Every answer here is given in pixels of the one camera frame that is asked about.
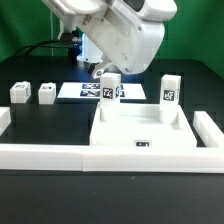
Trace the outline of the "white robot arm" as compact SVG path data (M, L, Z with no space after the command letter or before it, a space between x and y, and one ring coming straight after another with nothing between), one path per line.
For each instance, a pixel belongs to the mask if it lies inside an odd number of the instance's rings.
M63 32L81 30L103 53L92 71L110 66L126 75L144 72L176 12L174 0L41 0L61 21Z

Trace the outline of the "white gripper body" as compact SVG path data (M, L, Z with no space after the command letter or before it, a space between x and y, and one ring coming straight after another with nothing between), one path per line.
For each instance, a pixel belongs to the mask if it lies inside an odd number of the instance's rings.
M123 74L144 72L157 53L165 34L163 22L176 12L174 0L113 0L102 18L97 13L82 17L80 29Z

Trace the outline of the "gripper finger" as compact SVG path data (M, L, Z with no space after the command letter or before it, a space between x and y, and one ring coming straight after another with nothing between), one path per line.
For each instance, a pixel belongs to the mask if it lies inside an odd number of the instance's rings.
M88 73L94 78L100 78L104 71L112 65L112 61L105 55L102 56L102 61L99 63L92 63Z

